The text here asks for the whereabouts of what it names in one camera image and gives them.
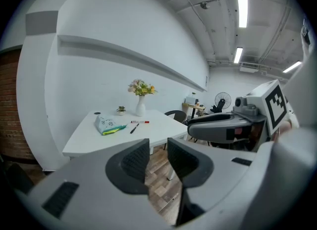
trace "red marker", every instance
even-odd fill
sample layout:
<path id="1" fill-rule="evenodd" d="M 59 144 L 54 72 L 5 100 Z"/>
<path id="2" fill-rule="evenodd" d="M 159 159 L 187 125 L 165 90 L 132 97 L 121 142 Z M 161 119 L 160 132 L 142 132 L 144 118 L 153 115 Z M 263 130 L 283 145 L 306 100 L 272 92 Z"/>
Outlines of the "red marker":
<path id="1" fill-rule="evenodd" d="M 132 124 L 148 124 L 149 121 L 131 121 Z"/>

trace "white table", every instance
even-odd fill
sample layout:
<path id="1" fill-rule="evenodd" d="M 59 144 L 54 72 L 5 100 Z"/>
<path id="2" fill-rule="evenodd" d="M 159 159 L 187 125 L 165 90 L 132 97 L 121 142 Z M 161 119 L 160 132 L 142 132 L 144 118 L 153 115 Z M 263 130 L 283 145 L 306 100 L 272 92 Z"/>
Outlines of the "white table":
<path id="1" fill-rule="evenodd" d="M 94 122 L 97 115 L 95 111 L 90 112 L 74 131 L 65 148 L 63 155 L 69 157 L 78 157 L 85 153 L 90 153 L 100 149 L 116 146 L 118 144 L 148 138 L 150 140 L 150 154 L 153 154 L 153 148 L 167 142 L 167 138 L 187 139 L 187 126 L 175 121 L 157 110 L 147 110 L 145 116 L 138 117 L 133 112 L 126 111 L 124 116 L 113 115 L 113 119 L 122 125 L 128 126 L 111 135 L 102 136 L 96 129 Z M 131 121 L 149 121 L 149 124 L 140 124 L 138 128 L 130 134 L 131 130 L 137 124 L 131 124 Z M 174 170 L 168 173 L 168 179 L 171 180 L 175 175 Z"/>

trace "white vase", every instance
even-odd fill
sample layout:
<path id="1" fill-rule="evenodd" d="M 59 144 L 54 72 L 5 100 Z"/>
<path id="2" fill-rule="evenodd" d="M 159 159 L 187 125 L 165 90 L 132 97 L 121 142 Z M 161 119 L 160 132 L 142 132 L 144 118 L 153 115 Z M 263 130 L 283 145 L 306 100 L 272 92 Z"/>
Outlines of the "white vase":
<path id="1" fill-rule="evenodd" d="M 145 115 L 144 96 L 139 96 L 139 102 L 136 107 L 135 114 L 139 117 L 143 117 Z"/>

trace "electric fan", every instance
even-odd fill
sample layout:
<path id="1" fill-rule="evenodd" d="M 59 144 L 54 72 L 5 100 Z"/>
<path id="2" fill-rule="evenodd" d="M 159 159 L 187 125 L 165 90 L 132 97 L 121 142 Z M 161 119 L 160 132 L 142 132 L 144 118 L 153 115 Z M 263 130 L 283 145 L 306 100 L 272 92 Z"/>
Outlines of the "electric fan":
<path id="1" fill-rule="evenodd" d="M 228 108 L 231 105 L 231 97 L 226 92 L 221 92 L 216 95 L 214 98 L 214 102 L 216 106 L 213 106 L 211 111 L 213 113 L 219 113 L 222 112 L 223 109 Z"/>

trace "pen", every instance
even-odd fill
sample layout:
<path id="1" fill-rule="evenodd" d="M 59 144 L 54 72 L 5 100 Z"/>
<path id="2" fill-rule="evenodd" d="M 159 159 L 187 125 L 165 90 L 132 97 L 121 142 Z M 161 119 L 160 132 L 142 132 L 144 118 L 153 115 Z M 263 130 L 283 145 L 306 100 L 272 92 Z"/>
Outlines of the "pen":
<path id="1" fill-rule="evenodd" d="M 139 126 L 139 124 L 137 124 L 137 126 L 134 127 L 132 131 L 130 131 L 130 134 L 132 134 L 134 132 L 134 130 L 137 129 L 138 126 Z"/>
<path id="2" fill-rule="evenodd" d="M 148 124 L 149 121 L 131 121 L 132 124 Z"/>

